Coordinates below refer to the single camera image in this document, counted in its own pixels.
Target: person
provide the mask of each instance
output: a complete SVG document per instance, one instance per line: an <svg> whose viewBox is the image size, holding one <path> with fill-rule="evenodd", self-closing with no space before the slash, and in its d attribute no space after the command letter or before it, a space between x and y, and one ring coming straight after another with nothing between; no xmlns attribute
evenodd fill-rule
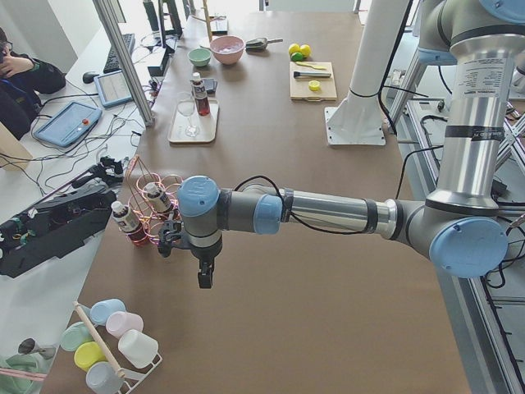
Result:
<svg viewBox="0 0 525 394"><path fill-rule="evenodd" d="M13 52L0 28L0 122L19 140L39 115L36 92L51 94L66 85L66 77L52 64Z"/></svg>

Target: black jacket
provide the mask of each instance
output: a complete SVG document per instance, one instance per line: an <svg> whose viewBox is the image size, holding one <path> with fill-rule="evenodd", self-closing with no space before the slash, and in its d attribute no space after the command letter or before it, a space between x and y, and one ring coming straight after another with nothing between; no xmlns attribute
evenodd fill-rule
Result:
<svg viewBox="0 0 525 394"><path fill-rule="evenodd" d="M11 53L12 56L26 57ZM66 85L66 77L55 66L34 59L35 71L25 71L11 78L0 78L0 122L19 140L30 130L42 103L35 93L55 93Z"/></svg>

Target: person's hand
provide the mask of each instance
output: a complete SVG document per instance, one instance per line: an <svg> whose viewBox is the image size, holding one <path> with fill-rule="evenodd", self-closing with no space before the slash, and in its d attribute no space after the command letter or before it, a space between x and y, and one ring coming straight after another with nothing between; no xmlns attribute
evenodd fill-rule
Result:
<svg viewBox="0 0 525 394"><path fill-rule="evenodd" d="M25 57L13 57L9 50L4 49L3 63L0 63L0 76L2 78L11 78L16 74L29 71L34 64L30 59Z"/></svg>

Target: person's hair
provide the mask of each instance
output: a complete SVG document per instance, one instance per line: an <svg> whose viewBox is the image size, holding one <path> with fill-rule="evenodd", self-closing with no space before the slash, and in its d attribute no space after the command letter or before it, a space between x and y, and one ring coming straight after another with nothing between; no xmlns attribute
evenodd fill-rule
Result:
<svg viewBox="0 0 525 394"><path fill-rule="evenodd" d="M7 41L6 32L3 31L3 29L0 27L0 42L5 42L5 41Z"/></svg>

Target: white desk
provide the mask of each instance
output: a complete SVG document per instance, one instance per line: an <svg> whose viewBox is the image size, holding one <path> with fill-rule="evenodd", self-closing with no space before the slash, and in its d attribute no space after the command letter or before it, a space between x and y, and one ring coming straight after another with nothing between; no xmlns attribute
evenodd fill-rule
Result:
<svg viewBox="0 0 525 394"><path fill-rule="evenodd" d="M105 32L101 29L67 74L66 87L56 94L42 95L42 101L70 94L96 93L93 83L87 85L82 82L82 75L86 71L97 71L102 74L109 48L110 44ZM133 52L133 58L134 60L141 59L147 53L148 50L145 48L136 49ZM147 68L143 62L136 64L139 78L146 85L149 80ZM93 99L100 106L98 97L93 96ZM89 97L60 98L45 105L42 114L52 116L72 100L94 104ZM135 103L131 102L125 106L121 105L103 111L99 123L89 133L89 137L106 135L114 116L119 116L127 121L118 121L118 126L123 123L122 127L118 128L108 140L88 142L89 152L85 144L81 143L77 157L32 162L25 171L34 179L41 172L39 183L47 194L93 166L97 162L97 154L108 155L116 160L124 157L131 158L135 153L134 145L139 143L139 136L132 132L142 134L145 130L144 123L135 109ZM34 129L38 129L44 121L46 119L36 120ZM31 134L25 135L21 143L34 158L59 153L54 148L44 147ZM44 181L50 176L63 172L65 174L51 179L48 186L44 184ZM0 222L5 222L14 214L28 208L41 197L39 188L23 172L9 172L0 169L0 204L2 206ZM71 302L76 300L80 293L101 235L102 233L99 233L90 237L86 246L75 250L63 259L50 259L17 278L0 276L0 299L2 300L0 355L16 354L18 345L28 337L33 337L39 344L58 346L60 336L73 310ZM46 370L50 364L50 362L43 362L43 369Z"/></svg>

